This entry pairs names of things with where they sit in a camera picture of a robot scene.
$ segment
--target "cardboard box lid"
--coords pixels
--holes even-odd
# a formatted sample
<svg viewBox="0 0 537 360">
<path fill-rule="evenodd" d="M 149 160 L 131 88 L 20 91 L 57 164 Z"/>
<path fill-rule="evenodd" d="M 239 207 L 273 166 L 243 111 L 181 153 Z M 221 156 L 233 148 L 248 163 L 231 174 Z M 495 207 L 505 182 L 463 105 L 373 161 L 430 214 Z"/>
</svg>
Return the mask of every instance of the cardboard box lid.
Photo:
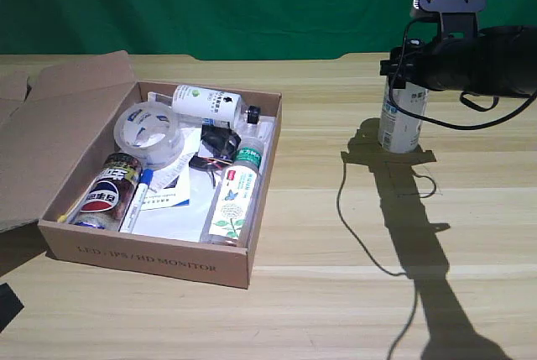
<svg viewBox="0 0 537 360">
<path fill-rule="evenodd" d="M 44 215 L 135 84 L 125 51 L 39 74 L 26 102 L 0 128 L 0 232 Z"/>
<path fill-rule="evenodd" d="M 23 104 L 28 92 L 28 74 L 18 70 L 0 78 L 0 127 Z"/>
</svg>

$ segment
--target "cardboard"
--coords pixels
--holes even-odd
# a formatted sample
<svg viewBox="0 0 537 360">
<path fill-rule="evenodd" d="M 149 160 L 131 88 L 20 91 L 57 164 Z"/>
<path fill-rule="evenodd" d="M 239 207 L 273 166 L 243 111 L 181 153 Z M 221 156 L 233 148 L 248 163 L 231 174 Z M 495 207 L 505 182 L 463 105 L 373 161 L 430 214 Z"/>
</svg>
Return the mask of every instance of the cardboard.
<svg viewBox="0 0 537 360">
<path fill-rule="evenodd" d="M 23 105 L 29 91 L 28 74 L 16 71 L 11 75 L 0 78 L 0 129 L 9 122 L 11 116 Z M 5 148 L 0 150 L 0 159 L 5 155 Z M 3 181 L 3 170 L 0 168 L 0 180 Z M 2 220 L 0 217 L 0 232 L 26 224 L 21 221 Z"/>
<path fill-rule="evenodd" d="M 245 248 L 188 243 L 58 223 L 117 150 L 113 126 L 149 91 L 171 95 L 176 84 L 136 81 L 128 55 L 116 52 L 42 71 L 28 100 L 0 129 L 0 224 L 39 222 L 59 259 L 247 288 L 281 124 L 281 95 L 238 92 L 275 117 L 253 228 Z"/>
<path fill-rule="evenodd" d="M 28 93 L 28 75 L 17 71 L 0 78 L 0 127 L 24 103 Z"/>
</svg>

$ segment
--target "green screen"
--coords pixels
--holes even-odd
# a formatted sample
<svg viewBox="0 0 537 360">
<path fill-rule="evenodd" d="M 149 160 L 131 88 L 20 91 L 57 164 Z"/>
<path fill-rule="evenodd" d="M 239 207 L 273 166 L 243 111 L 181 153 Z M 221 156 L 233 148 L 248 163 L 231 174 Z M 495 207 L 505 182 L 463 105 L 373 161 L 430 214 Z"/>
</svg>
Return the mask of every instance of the green screen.
<svg viewBox="0 0 537 360">
<path fill-rule="evenodd" d="M 411 2 L 1 0 L 0 54 L 127 50 L 200 60 L 332 59 L 400 44 Z M 535 0 L 487 0 L 480 26 L 535 24 L 534 7 Z M 411 35 L 435 30 L 420 26 Z"/>
</svg>

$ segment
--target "clear tape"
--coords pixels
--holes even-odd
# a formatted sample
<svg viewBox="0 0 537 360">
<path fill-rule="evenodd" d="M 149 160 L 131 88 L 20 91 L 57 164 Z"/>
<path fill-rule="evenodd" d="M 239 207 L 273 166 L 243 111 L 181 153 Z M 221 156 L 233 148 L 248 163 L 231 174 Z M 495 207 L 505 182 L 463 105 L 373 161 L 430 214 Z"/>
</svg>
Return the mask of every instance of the clear tape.
<svg viewBox="0 0 537 360">
<path fill-rule="evenodd" d="M 161 102 L 141 102 L 125 110 L 114 126 L 114 138 L 124 153 L 152 170 L 177 159 L 183 143 L 177 114 Z"/>
</svg>

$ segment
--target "wooden table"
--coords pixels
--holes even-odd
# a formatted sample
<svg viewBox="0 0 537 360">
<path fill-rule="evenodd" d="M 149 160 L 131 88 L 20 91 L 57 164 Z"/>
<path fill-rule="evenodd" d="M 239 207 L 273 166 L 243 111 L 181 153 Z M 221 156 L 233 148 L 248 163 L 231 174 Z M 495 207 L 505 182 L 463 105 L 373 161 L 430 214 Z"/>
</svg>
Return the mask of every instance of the wooden table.
<svg viewBox="0 0 537 360">
<path fill-rule="evenodd" d="M 251 287 L 54 261 L 24 227 L 0 236 L 0 282 L 25 305 L 0 358 L 536 359 L 537 106 L 482 131 L 426 123 L 423 153 L 396 164 L 372 143 L 385 56 L 133 56 L 140 79 L 283 92 Z M 0 75 L 72 59 L 0 56 Z M 433 93 L 427 113 L 479 123 L 520 103 L 476 113 L 457 99 Z M 356 236 L 336 208 L 343 170 L 338 202 Z M 436 193 L 420 199 L 430 179 Z"/>
</svg>

